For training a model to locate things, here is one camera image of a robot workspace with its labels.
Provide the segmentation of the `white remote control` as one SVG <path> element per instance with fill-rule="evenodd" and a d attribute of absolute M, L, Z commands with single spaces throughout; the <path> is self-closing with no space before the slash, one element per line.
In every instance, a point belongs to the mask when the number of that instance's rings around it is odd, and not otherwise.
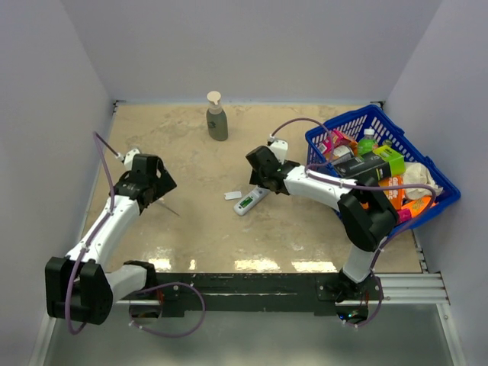
<path fill-rule="evenodd" d="M 246 196 L 241 198 L 233 207 L 234 212 L 242 217 L 247 214 L 253 207 L 262 201 L 270 191 L 256 185 Z"/>

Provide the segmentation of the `white battery cover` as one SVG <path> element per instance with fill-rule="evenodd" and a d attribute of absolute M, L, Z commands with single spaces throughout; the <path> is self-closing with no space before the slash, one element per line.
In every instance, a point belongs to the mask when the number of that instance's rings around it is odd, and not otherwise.
<path fill-rule="evenodd" d="M 226 201 L 238 200 L 241 197 L 242 197 L 242 192 L 241 191 L 231 191 L 231 192 L 226 192 L 224 194 L 224 199 Z"/>

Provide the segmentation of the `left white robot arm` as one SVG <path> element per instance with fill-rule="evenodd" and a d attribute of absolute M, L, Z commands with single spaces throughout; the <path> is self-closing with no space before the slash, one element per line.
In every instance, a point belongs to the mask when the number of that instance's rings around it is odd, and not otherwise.
<path fill-rule="evenodd" d="M 176 186 L 160 157 L 135 152 L 129 158 L 127 170 L 90 230 L 65 256 L 47 262 L 49 316 L 100 325 L 113 304 L 127 295 L 149 299 L 156 294 L 154 265 L 133 260 L 111 273 L 104 266 L 142 212 Z"/>

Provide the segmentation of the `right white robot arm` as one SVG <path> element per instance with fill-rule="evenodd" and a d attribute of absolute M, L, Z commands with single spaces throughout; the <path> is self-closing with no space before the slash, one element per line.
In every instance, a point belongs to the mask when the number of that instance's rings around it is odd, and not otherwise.
<path fill-rule="evenodd" d="M 305 197 L 337 210 L 352 243 L 343 265 L 339 289 L 350 300 L 366 290 L 375 253 L 394 229 L 397 210 L 377 182 L 341 179 L 311 172 L 305 166 L 279 159 L 270 146 L 258 146 L 246 155 L 252 167 L 250 182 L 276 194 Z"/>

